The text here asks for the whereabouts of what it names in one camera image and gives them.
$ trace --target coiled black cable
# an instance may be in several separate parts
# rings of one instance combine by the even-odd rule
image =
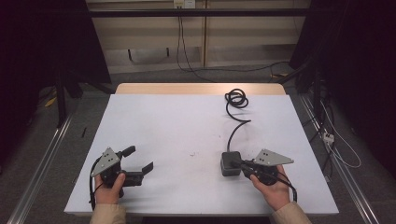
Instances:
[[[228,110],[228,105],[231,105],[235,108],[245,108],[248,106],[248,98],[245,95],[245,93],[240,90],[240,89],[233,89],[228,93],[225,93],[224,95],[225,100],[227,101],[227,105],[225,106],[225,109],[227,111],[227,114],[234,120],[237,120],[241,122],[236,128],[233,130],[233,132],[230,135],[230,138],[228,139],[228,144],[227,144],[227,151],[230,151],[230,144],[231,140],[233,139],[233,135],[235,134],[236,130],[238,130],[242,125],[251,122],[251,119],[237,119],[234,117],[230,111]]]

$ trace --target black box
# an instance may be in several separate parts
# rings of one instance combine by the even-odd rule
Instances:
[[[223,176],[240,175],[241,168],[232,165],[233,161],[240,162],[241,154],[238,151],[223,152],[221,154],[221,173]]]

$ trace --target black cable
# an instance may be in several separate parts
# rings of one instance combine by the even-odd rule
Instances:
[[[186,58],[187,65],[189,66],[190,70],[187,70],[187,69],[182,68],[182,67],[180,66],[179,61],[178,61],[178,50],[179,50],[179,46],[180,46],[180,37],[182,38],[182,41],[183,41],[184,56],[185,56],[185,58]],[[185,72],[192,72],[196,77],[198,77],[198,78],[200,78],[200,79],[202,79],[202,80],[205,80],[205,81],[208,81],[208,82],[216,83],[215,81],[210,80],[210,79],[208,79],[208,78],[198,76],[198,74],[196,74],[196,72],[191,68],[190,62],[189,62],[189,58],[187,57],[186,44],[185,44],[185,42],[184,42],[183,19],[182,19],[181,17],[178,17],[177,65],[178,65],[178,67],[179,67],[182,71],[185,71]]]
[[[323,146],[324,146],[324,148],[325,148],[325,150],[326,150],[326,152],[327,152],[327,157],[326,157],[326,161],[324,162],[324,164],[323,164],[323,166],[322,166],[322,168],[321,168],[321,171],[324,172],[324,170],[326,169],[327,163],[330,162],[330,176],[332,176],[332,160],[331,160],[331,155],[332,155],[332,152],[334,151],[334,145],[335,145],[335,135],[334,135],[334,127],[333,127],[333,126],[334,126],[334,113],[333,113],[333,111],[332,111],[332,107],[330,106],[330,100],[329,100],[329,99],[326,101],[326,104],[327,104],[327,105],[326,105],[325,107],[328,107],[328,108],[330,108],[330,110],[331,110],[331,119],[328,119],[328,121],[329,121],[330,124],[331,124],[331,127],[330,127],[330,134],[332,134],[332,136],[334,137],[334,141],[332,142],[332,145],[330,146],[330,148],[331,148],[330,151],[327,150],[326,144],[323,142]]]
[[[179,48],[180,48],[180,38],[182,39],[182,42],[183,42],[184,55],[185,55],[185,58],[186,58],[186,61],[187,61],[187,65],[189,66],[190,70],[189,70],[189,69],[182,68],[181,65],[180,65],[180,62],[179,62],[179,60],[178,60],[178,52],[179,52]],[[266,69],[266,68],[270,68],[270,69],[271,69],[271,78],[270,78],[270,80],[268,81],[268,83],[270,83],[270,82],[272,81],[273,76],[274,76],[273,71],[272,71],[272,67],[273,67],[274,65],[281,64],[281,63],[289,63],[289,62],[277,62],[277,63],[272,63],[272,64],[270,64],[270,65],[266,65],[266,66],[264,66],[264,67],[253,68],[253,69],[247,69],[247,70],[225,69],[225,68],[201,68],[201,69],[192,69],[192,67],[191,67],[191,65],[190,65],[190,62],[189,62],[189,58],[187,57],[186,44],[185,44],[185,41],[184,41],[183,19],[182,19],[181,17],[178,18],[177,66],[178,66],[178,68],[179,68],[180,70],[182,70],[182,71],[185,71],[185,72],[193,72],[194,75],[195,75],[196,77],[200,78],[200,79],[203,79],[203,80],[205,80],[205,81],[209,81],[209,82],[214,82],[214,83],[215,83],[215,81],[213,81],[213,80],[210,80],[210,79],[208,79],[208,78],[204,78],[204,77],[198,76],[198,74],[196,74],[196,72],[199,72],[199,71],[254,72],[254,71],[260,71],[260,70],[263,70],[263,69]]]
[[[284,185],[288,186],[289,188],[291,188],[291,191],[293,192],[293,200],[295,202],[297,202],[297,189],[291,184],[291,182],[289,181],[287,176],[285,176],[284,174],[278,172],[279,175],[283,175],[287,179],[287,181],[285,181],[285,180],[283,180],[283,179],[281,179],[281,178],[279,178],[277,176],[274,176],[274,175],[270,175],[270,174],[267,174],[267,173],[261,173],[261,174],[267,175],[267,176],[273,178],[274,180],[279,181],[279,182],[283,183]]]
[[[305,127],[307,124],[309,124],[312,120],[314,120],[315,118],[316,118],[317,116],[314,116],[314,117],[312,117],[312,119],[309,119],[309,120],[307,120],[307,121],[304,121],[303,123],[301,123],[301,125],[303,126],[303,127]]]
[[[95,189],[95,191],[93,192],[93,194],[95,194],[95,193],[96,193],[96,191],[97,191],[97,190],[99,190],[99,188],[100,188],[100,187],[102,187],[102,185],[103,185],[103,183],[102,183],[102,184],[100,184],[100,185],[99,185],[99,186],[98,186],[98,187]]]
[[[228,110],[228,105],[231,105],[235,108],[245,108],[248,106],[248,98],[246,97],[245,93],[240,90],[240,89],[233,89],[228,93],[224,94],[224,98],[227,101],[227,105],[225,106],[225,109],[227,111],[227,114],[234,120],[241,122],[236,128],[233,130],[233,133],[230,135],[230,138],[228,139],[228,144],[227,144],[227,152],[230,152],[230,144],[231,140],[233,139],[233,135],[235,134],[236,130],[238,130],[242,125],[251,122],[250,119],[237,119],[234,117],[230,111]]]
[[[98,158],[98,159],[93,163],[93,166],[92,166],[92,168],[91,168],[90,174],[92,174],[93,169],[95,168],[95,166],[96,166],[96,164],[99,162],[99,160],[100,160],[100,158]],[[95,190],[95,191],[92,190],[92,179],[93,179],[93,177],[90,176],[90,198],[91,198],[90,204],[91,204],[92,211],[93,211],[93,210],[95,209],[95,206],[96,206],[96,201],[95,201],[95,192],[96,192],[96,190]]]
[[[318,134],[320,133],[320,129],[321,129],[321,128],[319,128],[319,130],[318,130],[317,132],[315,132],[314,136],[312,136],[312,137],[309,139],[309,143],[312,143],[312,141],[314,141],[314,139],[318,136]]]

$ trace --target dark background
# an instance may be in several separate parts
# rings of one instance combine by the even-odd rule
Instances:
[[[306,18],[290,66],[296,69],[315,59],[310,65],[321,69],[321,80],[353,131],[396,177],[395,3],[312,1],[315,7],[333,7],[338,13]],[[308,66],[300,74],[298,91],[307,91],[315,72]]]
[[[86,16],[51,11],[88,11],[84,0],[6,1],[0,8],[0,164],[18,144],[36,110],[39,91],[70,71],[110,82],[105,58]]]

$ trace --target metal rail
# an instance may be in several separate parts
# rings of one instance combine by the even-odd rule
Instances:
[[[328,16],[339,13],[335,8],[169,8],[169,9],[43,9],[28,11],[32,15],[54,17],[83,16],[92,18],[116,17],[303,17]]]
[[[315,119],[315,114],[312,111],[313,105],[312,102],[309,100],[308,97],[303,97],[301,96],[301,101],[305,107],[305,110],[309,116],[309,118],[312,119],[312,123],[315,127],[315,129],[318,131],[319,130],[319,124]],[[326,150],[330,152],[330,149],[328,146],[326,146]],[[333,150],[335,153],[338,154],[338,156],[341,158],[340,153],[338,152],[337,148],[334,147]],[[332,162],[335,166],[335,168],[338,171],[338,174],[341,176],[341,179],[343,180],[347,191],[349,192],[352,201],[355,203],[356,207],[358,208],[359,212],[361,213],[361,217],[363,218],[364,222],[367,224],[378,224],[379,220],[375,215],[374,209],[371,206],[370,202],[368,201],[367,197],[364,195],[363,191],[361,190],[361,187],[359,186],[358,182],[355,180],[353,177],[352,173],[350,173],[348,167],[340,162],[333,154],[331,155]]]
[[[55,157],[56,152],[58,151],[58,148],[60,147],[62,140],[64,139],[64,136],[70,125],[70,121],[74,112],[76,111],[76,108],[77,106],[75,105],[74,108],[71,109],[64,124],[60,128],[56,129],[55,134],[52,137],[49,146],[47,147],[44,157],[41,159],[40,164],[35,170],[32,179],[30,180],[28,186],[22,194],[7,224],[22,224],[26,219],[29,210],[33,205],[33,202],[35,201],[35,197],[40,191],[41,185],[47,175],[48,170],[50,169],[53,158]]]

